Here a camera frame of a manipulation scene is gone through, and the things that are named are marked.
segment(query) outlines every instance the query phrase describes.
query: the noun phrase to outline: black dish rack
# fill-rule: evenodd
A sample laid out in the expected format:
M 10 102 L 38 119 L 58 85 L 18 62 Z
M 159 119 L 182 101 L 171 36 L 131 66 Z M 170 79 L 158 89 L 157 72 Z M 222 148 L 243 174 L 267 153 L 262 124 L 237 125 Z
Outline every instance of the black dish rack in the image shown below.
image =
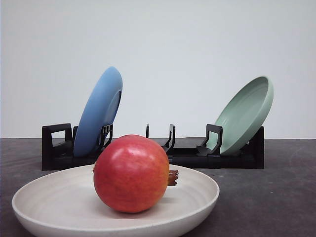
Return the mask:
M 63 170 L 72 167 L 94 164 L 102 151 L 111 143 L 113 138 L 113 125 L 103 126 L 98 139 L 98 149 L 84 157 L 74 157 L 73 144 L 76 137 L 77 126 L 72 130 L 70 123 L 42 127 L 42 170 Z M 65 141 L 53 145 L 52 133 L 65 131 Z M 211 150 L 206 147 L 210 133 L 217 133 L 217 144 Z M 264 127 L 244 145 L 238 156 L 222 156 L 220 148 L 223 139 L 223 128 L 212 124 L 206 125 L 206 135 L 201 144 L 194 147 L 175 147 L 176 127 L 170 124 L 169 137 L 162 148 L 168 155 L 169 163 L 189 168 L 264 168 Z M 149 138 L 149 124 L 146 127 L 146 137 Z

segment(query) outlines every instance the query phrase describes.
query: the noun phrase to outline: dark gray surface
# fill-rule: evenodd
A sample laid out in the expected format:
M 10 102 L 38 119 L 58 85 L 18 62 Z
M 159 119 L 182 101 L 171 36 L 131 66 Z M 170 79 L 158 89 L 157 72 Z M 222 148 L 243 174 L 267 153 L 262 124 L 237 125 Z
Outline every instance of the dark gray surface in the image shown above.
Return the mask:
M 180 139 L 180 145 L 202 139 Z M 41 171 L 40 139 L 1 139 L 1 236 L 32 237 L 11 200 Z M 218 202 L 183 237 L 316 236 L 316 140 L 265 140 L 265 169 L 197 169 L 220 187 Z

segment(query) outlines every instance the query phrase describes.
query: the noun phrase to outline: red pomegranate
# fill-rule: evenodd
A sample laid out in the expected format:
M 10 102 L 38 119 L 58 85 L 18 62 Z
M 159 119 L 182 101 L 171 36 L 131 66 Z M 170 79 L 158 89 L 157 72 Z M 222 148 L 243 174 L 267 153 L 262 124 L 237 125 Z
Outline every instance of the red pomegranate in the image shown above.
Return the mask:
M 169 171 L 161 146 L 148 138 L 125 135 L 101 153 L 93 169 L 99 198 L 114 210 L 136 213 L 155 205 L 178 171 Z

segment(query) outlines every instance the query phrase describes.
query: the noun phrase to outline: mint green plate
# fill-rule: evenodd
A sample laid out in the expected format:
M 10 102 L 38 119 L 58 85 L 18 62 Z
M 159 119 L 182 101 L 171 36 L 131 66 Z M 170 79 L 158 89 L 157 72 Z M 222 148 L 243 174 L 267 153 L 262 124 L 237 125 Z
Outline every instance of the mint green plate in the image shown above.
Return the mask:
M 259 130 L 266 119 L 273 101 L 274 90 L 266 77 L 252 80 L 242 88 L 224 108 L 215 125 L 223 127 L 222 155 L 238 155 Z M 210 135 L 206 146 L 213 149 L 217 136 Z

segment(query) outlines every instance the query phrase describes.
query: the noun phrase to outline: white wall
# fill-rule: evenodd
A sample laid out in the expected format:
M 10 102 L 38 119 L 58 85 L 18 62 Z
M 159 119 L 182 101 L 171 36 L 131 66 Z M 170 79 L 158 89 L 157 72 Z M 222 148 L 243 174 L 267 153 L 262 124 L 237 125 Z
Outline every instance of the white wall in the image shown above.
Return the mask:
M 123 95 L 114 136 L 203 136 L 246 83 L 266 75 L 267 138 L 316 138 L 314 0 L 2 0 L 1 136 L 77 125 L 103 71 Z

